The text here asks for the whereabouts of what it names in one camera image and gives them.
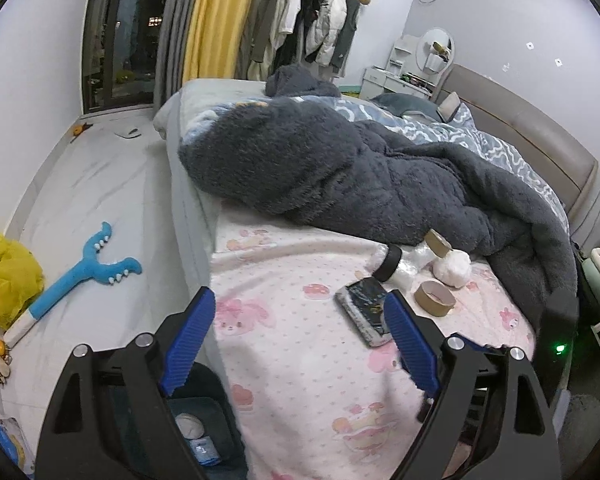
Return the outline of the white tissue in bin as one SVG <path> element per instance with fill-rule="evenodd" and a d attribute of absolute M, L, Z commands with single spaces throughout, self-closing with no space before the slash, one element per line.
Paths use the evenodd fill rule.
<path fill-rule="evenodd" d="M 180 413 L 175 417 L 176 426 L 186 440 L 197 440 L 204 436 L 204 424 L 201 420 L 188 413 Z"/>

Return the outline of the blue packet in bin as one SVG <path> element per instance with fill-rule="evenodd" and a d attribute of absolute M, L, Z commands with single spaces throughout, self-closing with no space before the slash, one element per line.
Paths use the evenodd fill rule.
<path fill-rule="evenodd" d="M 188 444 L 201 466 L 212 467 L 222 462 L 221 455 L 210 437 L 192 439 L 188 441 Z"/>

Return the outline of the brown tape roll flat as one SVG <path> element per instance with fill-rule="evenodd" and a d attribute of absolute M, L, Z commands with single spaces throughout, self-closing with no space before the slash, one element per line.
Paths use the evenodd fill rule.
<path fill-rule="evenodd" d="M 452 292 L 436 281 L 422 282 L 414 292 L 414 299 L 422 310 L 437 318 L 448 315 L 456 305 Z"/>

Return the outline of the blue plush slingshot toy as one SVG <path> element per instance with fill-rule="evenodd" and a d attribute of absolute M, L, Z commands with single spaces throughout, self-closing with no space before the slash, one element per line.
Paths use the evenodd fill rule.
<path fill-rule="evenodd" d="M 79 284 L 95 281 L 103 285 L 114 285 L 130 274 L 143 272 L 140 262 L 132 257 L 114 263 L 102 263 L 98 260 L 99 253 L 111 237 L 112 226 L 109 222 L 103 221 L 100 229 L 85 242 L 82 258 L 65 274 L 62 274 L 56 282 L 46 287 L 44 292 L 6 330 L 2 341 L 8 350 L 15 348 L 15 345 L 27 335 L 28 331 Z"/>

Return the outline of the crumpled white tissue ball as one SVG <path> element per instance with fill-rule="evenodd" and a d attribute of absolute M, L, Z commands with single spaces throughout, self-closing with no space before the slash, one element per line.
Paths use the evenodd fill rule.
<path fill-rule="evenodd" d="M 452 249 L 434 262 L 432 274 L 446 286 L 463 288 L 471 278 L 471 258 L 466 252 Z"/>

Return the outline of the yellow plastic bag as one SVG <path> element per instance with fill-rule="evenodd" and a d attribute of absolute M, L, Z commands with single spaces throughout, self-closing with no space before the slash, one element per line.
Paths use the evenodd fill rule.
<path fill-rule="evenodd" d="M 0 328 L 8 330 L 43 290 L 42 266 L 32 252 L 0 234 Z"/>

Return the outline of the black snack wrapper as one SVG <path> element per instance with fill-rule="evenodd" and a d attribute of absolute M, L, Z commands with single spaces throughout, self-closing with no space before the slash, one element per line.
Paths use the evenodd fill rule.
<path fill-rule="evenodd" d="M 362 278 L 340 288 L 335 294 L 338 306 L 347 313 L 354 327 L 370 348 L 392 341 L 384 320 L 387 292 L 376 278 Z"/>

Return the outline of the orange toy on floor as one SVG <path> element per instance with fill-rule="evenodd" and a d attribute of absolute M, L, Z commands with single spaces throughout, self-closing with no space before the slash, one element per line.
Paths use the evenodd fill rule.
<path fill-rule="evenodd" d="M 72 130 L 72 137 L 76 139 L 82 133 L 84 133 L 87 129 L 92 128 L 93 125 L 88 122 L 84 122 L 83 124 L 76 125 Z"/>

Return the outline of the dark grey fleece blanket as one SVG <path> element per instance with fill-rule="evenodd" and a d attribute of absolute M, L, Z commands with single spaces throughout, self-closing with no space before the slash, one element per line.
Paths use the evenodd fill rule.
<path fill-rule="evenodd" d="M 464 146 L 345 118 L 327 104 L 336 94 L 284 66 L 264 102 L 186 133 L 178 157 L 201 191 L 302 226 L 408 246 L 436 231 L 485 258 L 533 327 L 556 292 L 576 298 L 568 235 L 538 192 Z"/>

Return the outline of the white vanity with mirror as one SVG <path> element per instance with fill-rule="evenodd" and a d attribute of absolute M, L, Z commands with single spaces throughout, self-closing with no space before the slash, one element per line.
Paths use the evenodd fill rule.
<path fill-rule="evenodd" d="M 454 41 L 446 30 L 404 35 L 393 44 L 385 67 L 366 68 L 358 96 L 370 101 L 383 93 L 399 93 L 430 100 L 453 61 Z"/>

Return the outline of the dark sliding glass door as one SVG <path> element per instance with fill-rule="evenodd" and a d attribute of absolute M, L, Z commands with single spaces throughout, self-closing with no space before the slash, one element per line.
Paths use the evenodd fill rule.
<path fill-rule="evenodd" d="M 152 101 L 165 6 L 166 0 L 87 0 L 82 47 L 85 113 Z"/>

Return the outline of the yellow curtain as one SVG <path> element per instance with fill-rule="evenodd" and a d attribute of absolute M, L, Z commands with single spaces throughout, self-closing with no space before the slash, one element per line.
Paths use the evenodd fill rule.
<path fill-rule="evenodd" d="M 187 33 L 182 83 L 233 78 L 251 0 L 195 0 Z"/>

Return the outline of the grey curtain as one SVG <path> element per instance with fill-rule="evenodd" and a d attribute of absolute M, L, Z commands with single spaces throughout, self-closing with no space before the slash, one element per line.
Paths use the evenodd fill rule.
<path fill-rule="evenodd" d="M 166 0 L 159 32 L 154 113 L 180 90 L 195 0 Z"/>

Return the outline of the hanging clothes on rack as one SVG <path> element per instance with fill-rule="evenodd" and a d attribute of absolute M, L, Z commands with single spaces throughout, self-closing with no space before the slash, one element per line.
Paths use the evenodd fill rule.
<path fill-rule="evenodd" d="M 300 64 L 327 81 L 346 74 L 358 21 L 370 0 L 251 0 L 234 76 L 264 81 Z"/>

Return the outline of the small duck keychain toy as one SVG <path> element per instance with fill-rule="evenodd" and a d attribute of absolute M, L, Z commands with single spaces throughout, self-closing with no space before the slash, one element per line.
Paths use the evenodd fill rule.
<path fill-rule="evenodd" d="M 6 385 L 7 379 L 10 376 L 10 363 L 12 357 L 9 354 L 9 348 L 4 341 L 0 339 L 0 385 Z"/>

